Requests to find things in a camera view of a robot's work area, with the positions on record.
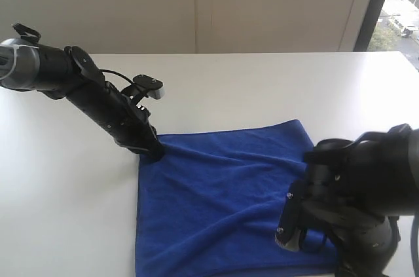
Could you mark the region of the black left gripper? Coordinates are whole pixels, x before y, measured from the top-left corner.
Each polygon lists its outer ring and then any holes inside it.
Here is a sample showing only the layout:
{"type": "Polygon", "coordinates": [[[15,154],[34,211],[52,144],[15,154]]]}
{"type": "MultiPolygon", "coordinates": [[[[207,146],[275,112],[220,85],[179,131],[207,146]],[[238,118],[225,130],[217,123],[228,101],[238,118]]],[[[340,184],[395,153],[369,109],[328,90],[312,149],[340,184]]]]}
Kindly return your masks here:
{"type": "Polygon", "coordinates": [[[88,81],[66,98],[105,130],[117,145],[147,155],[152,162],[165,155],[165,148],[149,123],[148,110],[130,103],[110,82],[88,81]]]}

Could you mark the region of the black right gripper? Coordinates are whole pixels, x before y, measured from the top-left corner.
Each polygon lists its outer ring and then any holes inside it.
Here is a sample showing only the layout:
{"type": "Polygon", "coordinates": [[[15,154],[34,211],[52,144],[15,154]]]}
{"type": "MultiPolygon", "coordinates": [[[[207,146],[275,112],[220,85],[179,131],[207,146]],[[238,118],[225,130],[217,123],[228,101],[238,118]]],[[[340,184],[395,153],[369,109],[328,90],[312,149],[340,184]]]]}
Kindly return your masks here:
{"type": "Polygon", "coordinates": [[[337,251],[335,276],[383,276],[400,241],[399,198],[304,198],[307,227],[337,251]]]}

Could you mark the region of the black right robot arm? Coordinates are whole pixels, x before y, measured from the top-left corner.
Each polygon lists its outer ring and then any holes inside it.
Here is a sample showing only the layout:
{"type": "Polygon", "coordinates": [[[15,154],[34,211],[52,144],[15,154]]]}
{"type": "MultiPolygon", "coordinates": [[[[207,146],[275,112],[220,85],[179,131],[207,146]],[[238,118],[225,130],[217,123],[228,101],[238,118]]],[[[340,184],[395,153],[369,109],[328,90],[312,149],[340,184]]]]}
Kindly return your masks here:
{"type": "Polygon", "coordinates": [[[321,223],[353,276],[382,276],[397,219],[418,212],[418,130],[408,124],[357,139],[325,139],[304,154],[302,208],[321,223]]]}

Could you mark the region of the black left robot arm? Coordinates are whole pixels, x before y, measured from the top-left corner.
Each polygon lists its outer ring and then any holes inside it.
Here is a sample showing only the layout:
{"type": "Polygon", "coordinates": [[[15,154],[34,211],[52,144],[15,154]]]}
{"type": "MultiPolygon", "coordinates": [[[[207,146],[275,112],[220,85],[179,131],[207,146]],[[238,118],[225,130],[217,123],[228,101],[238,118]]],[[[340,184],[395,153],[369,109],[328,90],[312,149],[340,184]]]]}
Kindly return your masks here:
{"type": "Polygon", "coordinates": [[[139,105],[150,90],[136,83],[118,90],[78,46],[60,49],[22,39],[4,41],[1,86],[20,92],[36,90],[53,100],[65,98],[117,145],[153,161],[164,156],[164,146],[149,122],[150,112],[139,105]]]}

